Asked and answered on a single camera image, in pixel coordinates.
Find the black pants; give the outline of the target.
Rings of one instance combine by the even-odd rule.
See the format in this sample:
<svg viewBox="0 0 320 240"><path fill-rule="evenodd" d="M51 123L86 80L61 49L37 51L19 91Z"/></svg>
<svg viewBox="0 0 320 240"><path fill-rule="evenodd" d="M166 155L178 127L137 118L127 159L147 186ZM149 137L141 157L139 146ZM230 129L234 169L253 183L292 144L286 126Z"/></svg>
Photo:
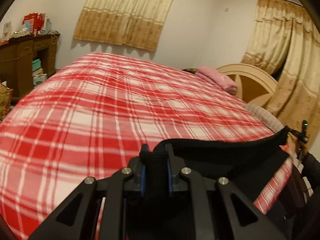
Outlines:
<svg viewBox="0 0 320 240"><path fill-rule="evenodd" d="M192 202L186 183L172 185L169 155L204 178L230 179L253 203L275 172L287 159L282 150L287 129L256 141L223 142L195 139L167 139L153 150L143 145L138 157L130 160L138 190L125 200L127 239L195 239Z"/></svg>

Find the striped grey pillow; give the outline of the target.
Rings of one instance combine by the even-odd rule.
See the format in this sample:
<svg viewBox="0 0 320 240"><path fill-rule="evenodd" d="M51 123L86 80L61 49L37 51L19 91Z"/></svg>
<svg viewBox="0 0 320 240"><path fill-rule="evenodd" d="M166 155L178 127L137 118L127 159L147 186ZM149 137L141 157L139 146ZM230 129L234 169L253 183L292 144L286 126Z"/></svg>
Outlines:
<svg viewBox="0 0 320 240"><path fill-rule="evenodd" d="M273 133L277 133L284 128L284 125L263 107L257 106L255 104L245 104L244 108L251 112Z"/></svg>

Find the cream wooden headboard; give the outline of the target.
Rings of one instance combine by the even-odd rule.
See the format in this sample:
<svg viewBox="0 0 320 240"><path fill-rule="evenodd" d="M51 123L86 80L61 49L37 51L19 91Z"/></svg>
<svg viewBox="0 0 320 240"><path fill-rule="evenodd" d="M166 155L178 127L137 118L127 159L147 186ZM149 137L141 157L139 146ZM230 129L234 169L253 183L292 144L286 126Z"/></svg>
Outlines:
<svg viewBox="0 0 320 240"><path fill-rule="evenodd" d="M217 68L238 86L235 96L248 104L266 108L278 86L270 74L250 64L228 64Z"/></svg>

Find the pink folded blanket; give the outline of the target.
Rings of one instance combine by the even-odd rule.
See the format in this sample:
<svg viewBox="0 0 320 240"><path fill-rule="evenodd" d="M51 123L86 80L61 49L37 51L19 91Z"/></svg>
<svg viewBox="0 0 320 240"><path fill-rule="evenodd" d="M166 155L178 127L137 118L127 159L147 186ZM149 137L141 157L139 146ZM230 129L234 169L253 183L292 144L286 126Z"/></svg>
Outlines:
<svg viewBox="0 0 320 240"><path fill-rule="evenodd" d="M212 67L200 67L195 72L195 75L202 78L204 81L220 86L229 94L235 95L238 89L236 83L227 75L222 74L217 69Z"/></svg>

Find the beige corner curtain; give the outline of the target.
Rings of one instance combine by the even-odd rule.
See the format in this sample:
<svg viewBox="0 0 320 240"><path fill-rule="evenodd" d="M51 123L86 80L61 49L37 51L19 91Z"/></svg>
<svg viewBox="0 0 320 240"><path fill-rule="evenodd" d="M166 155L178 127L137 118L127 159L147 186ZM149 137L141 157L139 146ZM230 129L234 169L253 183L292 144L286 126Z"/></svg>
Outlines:
<svg viewBox="0 0 320 240"><path fill-rule="evenodd" d="M280 72L266 109L282 124L319 132L319 32L307 11L285 0L258 0L242 63L268 74Z"/></svg>

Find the red plaid bed cover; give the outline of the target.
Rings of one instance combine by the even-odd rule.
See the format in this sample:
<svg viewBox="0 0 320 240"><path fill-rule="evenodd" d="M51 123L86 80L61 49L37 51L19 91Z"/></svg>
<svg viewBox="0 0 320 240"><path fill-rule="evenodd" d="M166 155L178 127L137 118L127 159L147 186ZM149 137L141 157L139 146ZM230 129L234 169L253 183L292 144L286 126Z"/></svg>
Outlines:
<svg viewBox="0 0 320 240"><path fill-rule="evenodd" d="M147 61L91 53L19 101L1 122L1 239L29 239L87 177L111 177L167 139L248 142L273 133L242 101L193 74ZM262 196L289 155L254 201ZM138 190L135 173L125 200ZM113 239L102 200L94 239Z"/></svg>

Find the patterned paper bag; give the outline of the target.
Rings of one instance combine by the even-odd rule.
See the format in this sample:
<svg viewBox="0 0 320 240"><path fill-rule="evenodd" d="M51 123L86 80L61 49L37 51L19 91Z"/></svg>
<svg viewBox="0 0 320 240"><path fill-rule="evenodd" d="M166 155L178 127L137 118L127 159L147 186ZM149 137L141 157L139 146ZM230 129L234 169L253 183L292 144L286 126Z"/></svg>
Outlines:
<svg viewBox="0 0 320 240"><path fill-rule="evenodd" d="M0 88L0 120L2 121L7 114L11 106L13 90L1 83Z"/></svg>

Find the teal box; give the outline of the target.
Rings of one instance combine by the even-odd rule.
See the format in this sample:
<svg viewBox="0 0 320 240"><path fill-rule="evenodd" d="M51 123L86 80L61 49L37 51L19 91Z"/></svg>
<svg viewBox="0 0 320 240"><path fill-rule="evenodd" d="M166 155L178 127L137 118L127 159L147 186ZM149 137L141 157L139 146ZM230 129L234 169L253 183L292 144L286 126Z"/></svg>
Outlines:
<svg viewBox="0 0 320 240"><path fill-rule="evenodd" d="M36 71L41 68L41 60L40 59L35 59L32 61L32 71Z"/></svg>

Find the brown wooden desk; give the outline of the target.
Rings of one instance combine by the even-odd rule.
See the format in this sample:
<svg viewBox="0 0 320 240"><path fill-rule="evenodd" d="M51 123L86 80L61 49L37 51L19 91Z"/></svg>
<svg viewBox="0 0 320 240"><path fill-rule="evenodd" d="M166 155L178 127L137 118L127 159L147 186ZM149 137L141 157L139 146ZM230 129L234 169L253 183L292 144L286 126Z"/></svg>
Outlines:
<svg viewBox="0 0 320 240"><path fill-rule="evenodd" d="M33 90L35 59L40 59L43 72L51 77L56 73L55 61L60 34L13 38L1 44L1 81L13 90L12 101L17 103Z"/></svg>

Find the red gift bag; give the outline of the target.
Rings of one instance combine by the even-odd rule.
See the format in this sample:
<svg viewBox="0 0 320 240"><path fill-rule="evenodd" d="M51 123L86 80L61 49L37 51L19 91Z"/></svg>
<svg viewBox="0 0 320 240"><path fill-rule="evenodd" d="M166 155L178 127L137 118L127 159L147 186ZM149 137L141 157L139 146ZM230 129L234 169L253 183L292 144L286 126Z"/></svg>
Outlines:
<svg viewBox="0 0 320 240"><path fill-rule="evenodd" d="M22 24L28 28L30 35L37 35L44 26L45 14L31 13L24 16Z"/></svg>

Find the white greeting card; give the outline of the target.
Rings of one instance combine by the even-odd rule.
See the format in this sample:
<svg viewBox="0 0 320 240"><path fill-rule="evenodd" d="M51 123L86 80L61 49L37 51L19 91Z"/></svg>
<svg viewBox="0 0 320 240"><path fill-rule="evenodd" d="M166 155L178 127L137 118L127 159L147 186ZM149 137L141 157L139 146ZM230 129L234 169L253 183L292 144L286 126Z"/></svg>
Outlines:
<svg viewBox="0 0 320 240"><path fill-rule="evenodd" d="M12 31L11 22L5 23L3 27L2 41L8 41L10 39L11 31Z"/></svg>

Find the beige window curtain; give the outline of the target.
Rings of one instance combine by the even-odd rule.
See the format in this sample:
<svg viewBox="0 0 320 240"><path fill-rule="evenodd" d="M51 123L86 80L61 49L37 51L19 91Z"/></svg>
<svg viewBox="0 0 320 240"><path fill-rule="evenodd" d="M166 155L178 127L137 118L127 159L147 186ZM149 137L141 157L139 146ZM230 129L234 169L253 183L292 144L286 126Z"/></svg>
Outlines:
<svg viewBox="0 0 320 240"><path fill-rule="evenodd" d="M75 40L156 51L173 0L87 0Z"/></svg>

